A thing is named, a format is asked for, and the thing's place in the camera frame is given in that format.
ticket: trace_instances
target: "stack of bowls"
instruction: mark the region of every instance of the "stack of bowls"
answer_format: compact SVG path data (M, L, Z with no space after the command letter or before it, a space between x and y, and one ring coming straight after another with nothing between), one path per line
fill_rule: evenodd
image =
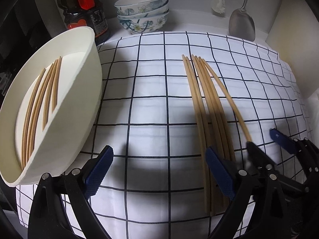
M118 0L114 6L120 24L132 34L158 30L169 13L168 0Z

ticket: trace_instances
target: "spatula head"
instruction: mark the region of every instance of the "spatula head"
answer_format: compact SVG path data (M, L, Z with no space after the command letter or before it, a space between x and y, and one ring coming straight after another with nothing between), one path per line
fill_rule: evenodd
M241 9L234 10L229 18L229 34L248 41L256 38L255 24L252 17Z

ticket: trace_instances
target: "white tablecloth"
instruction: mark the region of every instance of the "white tablecloth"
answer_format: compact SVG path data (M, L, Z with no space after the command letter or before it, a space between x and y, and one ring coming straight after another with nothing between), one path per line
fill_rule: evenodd
M310 137L307 113L289 65L278 53L241 39L208 33L156 32L98 47L103 97L97 121L75 162L82 167L104 146L114 161L92 209L112 239L205 239L221 218L204 212L203 179L194 108L181 55L204 58L226 85L255 144L278 170L303 182L298 160L272 142L276 127L291 138ZM245 137L218 88L232 134L238 168L249 168ZM17 187L20 222L36 185ZM63 195L74 232L81 232ZM248 205L236 236L245 231Z

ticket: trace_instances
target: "bottle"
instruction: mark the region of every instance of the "bottle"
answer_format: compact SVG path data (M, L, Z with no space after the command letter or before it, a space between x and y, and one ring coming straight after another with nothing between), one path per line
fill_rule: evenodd
M68 29L89 26L95 33L95 44L99 45L110 37L103 5L100 0L57 0L63 9L64 22Z

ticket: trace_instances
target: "white container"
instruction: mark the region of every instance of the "white container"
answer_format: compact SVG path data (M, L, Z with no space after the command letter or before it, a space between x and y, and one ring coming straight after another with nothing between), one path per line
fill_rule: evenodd
M13 80L0 110L0 174L8 186L38 183L45 172L60 175L83 147L101 97L102 70L94 38L89 27L56 36L24 64ZM30 89L41 70L59 56L65 60L63 64L62 58L57 106L52 114L50 108L43 131L43 109L40 111L34 150L22 171L21 126Z
M167 0L118 0L114 6L117 14L122 16L146 13L166 4Z
M135 15L128 15L128 16L117 15L117 18L121 19L121 20L141 19L141 18L146 18L146 17L157 16L157 15L163 14L167 11L168 11L168 0L167 0L166 4L164 4L162 7L157 8L155 10L152 10L150 12L138 13Z
M167 21L167 11L164 14L141 18L141 19L131 19L131 20L121 20L119 19L120 24L122 27L132 34L137 33L147 33L156 31L159 28L163 27L163 25Z

